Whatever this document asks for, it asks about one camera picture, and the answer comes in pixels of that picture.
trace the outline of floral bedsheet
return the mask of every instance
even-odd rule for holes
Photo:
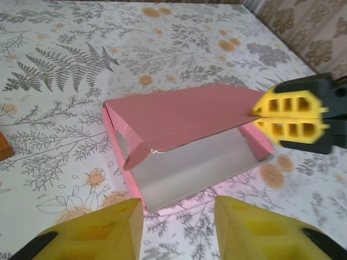
[[[128,198],[106,99],[223,82],[266,90],[313,72],[241,5],[0,1],[0,259]],[[218,259],[214,198],[313,224],[347,245],[346,151],[273,161],[145,217],[141,258]]]

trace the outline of pink cardboard box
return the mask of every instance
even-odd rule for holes
[[[157,211],[269,159],[248,113],[264,92],[216,84],[106,100],[102,121],[131,197]]]

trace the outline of yellow foam pad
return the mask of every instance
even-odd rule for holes
[[[330,260],[301,230],[314,226],[218,196],[215,225],[221,260]]]
[[[115,205],[44,230],[58,235],[34,260],[139,260],[143,232],[140,199]]]

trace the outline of box lid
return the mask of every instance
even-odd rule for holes
[[[251,122],[249,111],[265,92],[215,84],[106,100],[114,128],[128,143],[124,170],[150,154],[166,152]]]

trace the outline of fern leaf print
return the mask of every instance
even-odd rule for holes
[[[58,45],[71,55],[36,48],[37,54],[41,57],[26,55],[34,65],[18,62],[17,65],[22,73],[12,72],[15,78],[8,79],[4,91],[34,89],[41,92],[42,86],[45,86],[50,92],[54,91],[54,87],[64,92],[67,86],[72,86],[78,92],[83,80],[86,80],[90,87],[94,87],[97,77],[104,70],[114,72],[112,66],[119,65],[119,63],[116,58],[112,58],[107,53],[104,47],[99,53],[89,43],[86,45],[88,51]]]

